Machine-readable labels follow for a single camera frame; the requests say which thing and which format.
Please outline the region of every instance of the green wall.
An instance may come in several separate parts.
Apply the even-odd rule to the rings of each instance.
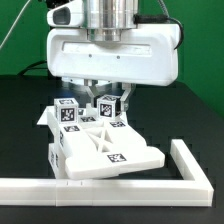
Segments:
[[[161,13],[156,0],[139,1],[142,14]],[[185,29],[185,41],[179,49],[178,79],[224,117],[224,1],[164,1],[170,15],[179,19]],[[25,2],[1,0],[0,42]],[[16,74],[27,65],[46,59],[46,13],[44,3],[32,1],[0,51],[0,74]]]

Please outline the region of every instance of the black table surface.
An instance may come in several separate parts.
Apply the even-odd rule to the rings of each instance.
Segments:
[[[74,92],[62,87],[60,80],[1,76],[0,96],[0,177],[54,178],[47,160],[52,136],[36,123],[54,98],[74,97]],[[179,82],[168,87],[138,85],[127,115],[148,145],[166,154],[166,164],[120,178],[180,179],[169,151],[171,139],[183,139],[215,190],[211,208],[0,206],[0,223],[223,223],[223,118]]]

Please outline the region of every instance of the small cube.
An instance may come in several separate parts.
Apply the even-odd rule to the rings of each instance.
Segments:
[[[78,122],[79,104],[74,98],[55,99],[54,107],[59,124]]]
[[[97,99],[97,114],[99,118],[117,117],[120,114],[120,97],[104,95]]]

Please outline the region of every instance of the white plastic base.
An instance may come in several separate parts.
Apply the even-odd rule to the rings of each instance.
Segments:
[[[0,179],[0,205],[211,206],[214,190],[182,140],[171,155],[184,180]]]

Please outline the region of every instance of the white l-shaped border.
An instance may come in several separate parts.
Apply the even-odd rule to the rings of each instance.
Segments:
[[[182,140],[171,156],[184,180],[0,179],[0,205],[212,206],[214,189]]]

